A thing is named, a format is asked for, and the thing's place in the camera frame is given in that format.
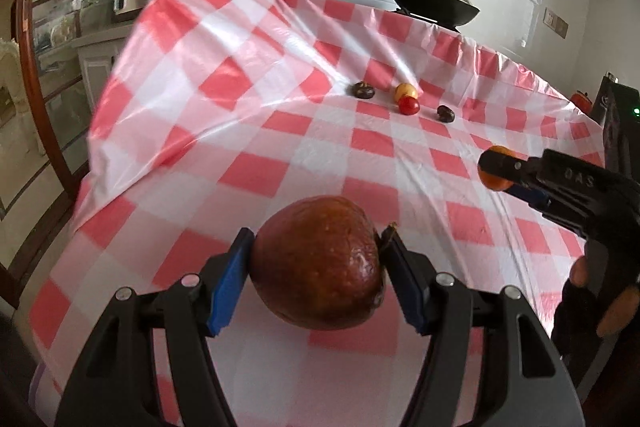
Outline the person right hand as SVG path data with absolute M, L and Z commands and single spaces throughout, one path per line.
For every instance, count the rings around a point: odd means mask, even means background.
M 639 311 L 639 287 L 630 285 L 615 298 L 602 301 L 601 295 L 596 296 L 590 291 L 591 281 L 588 260 L 586 256 L 579 257 L 570 268 L 570 286 L 581 291 L 580 294 L 590 313 L 598 319 L 597 335 L 600 338 L 610 337 L 620 333 L 632 322 Z

